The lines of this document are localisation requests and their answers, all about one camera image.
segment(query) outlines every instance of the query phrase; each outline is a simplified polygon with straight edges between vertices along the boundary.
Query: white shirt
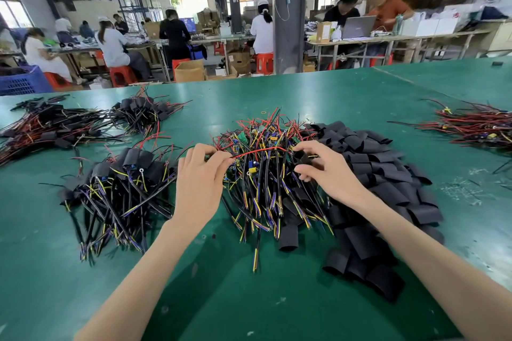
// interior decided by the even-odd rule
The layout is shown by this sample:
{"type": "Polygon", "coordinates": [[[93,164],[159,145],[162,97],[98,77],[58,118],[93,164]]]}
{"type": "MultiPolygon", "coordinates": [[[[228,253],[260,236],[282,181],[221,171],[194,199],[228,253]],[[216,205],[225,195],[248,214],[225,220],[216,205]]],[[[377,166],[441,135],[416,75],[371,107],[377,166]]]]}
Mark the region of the white shirt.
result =
{"type": "Polygon", "coordinates": [[[55,31],[58,33],[59,31],[70,31],[71,30],[71,22],[66,18],[59,18],[55,21],[55,31]]]}
{"type": "Polygon", "coordinates": [[[105,34],[103,36],[103,43],[101,43],[98,38],[98,34],[99,32],[94,34],[94,37],[98,41],[99,48],[103,52],[105,65],[109,68],[128,66],[130,63],[130,57],[123,51],[123,45],[128,43],[125,36],[115,28],[107,28],[105,29],[105,34]]]}
{"type": "Polygon", "coordinates": [[[361,4],[355,6],[359,10],[361,16],[366,14],[366,0],[362,0],[361,4]]]}
{"type": "Polygon", "coordinates": [[[256,35],[253,49],[256,54],[274,53],[274,22],[267,23],[263,14],[253,19],[251,35],[256,35]]]}
{"type": "Polygon", "coordinates": [[[35,39],[31,36],[27,38],[25,42],[25,60],[27,60],[27,64],[29,65],[37,65],[41,69],[41,71],[56,73],[66,79],[68,82],[73,81],[71,79],[71,75],[69,73],[69,69],[61,57],[55,57],[53,60],[46,60],[41,53],[39,53],[40,49],[47,49],[43,43],[39,39],[35,39]]]}

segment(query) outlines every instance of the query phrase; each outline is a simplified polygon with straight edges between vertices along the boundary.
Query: forearm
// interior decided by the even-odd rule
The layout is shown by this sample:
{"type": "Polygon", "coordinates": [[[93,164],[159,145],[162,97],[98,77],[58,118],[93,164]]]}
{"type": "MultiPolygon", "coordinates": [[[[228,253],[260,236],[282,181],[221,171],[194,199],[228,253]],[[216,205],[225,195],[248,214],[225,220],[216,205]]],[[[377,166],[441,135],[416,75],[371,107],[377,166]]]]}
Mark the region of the forearm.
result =
{"type": "Polygon", "coordinates": [[[512,334],[512,295],[368,193],[355,206],[413,270],[469,340],[512,334]]]}
{"type": "Polygon", "coordinates": [[[140,340],[176,263],[198,232],[182,221],[166,222],[150,249],[76,334],[75,341],[140,340]]]}

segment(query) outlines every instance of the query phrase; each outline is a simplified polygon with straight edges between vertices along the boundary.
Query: laptop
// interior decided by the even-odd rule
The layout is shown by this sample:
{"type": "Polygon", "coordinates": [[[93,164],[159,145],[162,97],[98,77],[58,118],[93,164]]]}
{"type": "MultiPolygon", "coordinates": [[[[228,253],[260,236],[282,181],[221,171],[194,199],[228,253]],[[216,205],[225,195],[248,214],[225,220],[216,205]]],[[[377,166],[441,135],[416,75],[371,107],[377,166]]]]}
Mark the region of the laptop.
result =
{"type": "Polygon", "coordinates": [[[342,30],[342,39],[370,36],[377,16],[347,18],[342,30]]]}

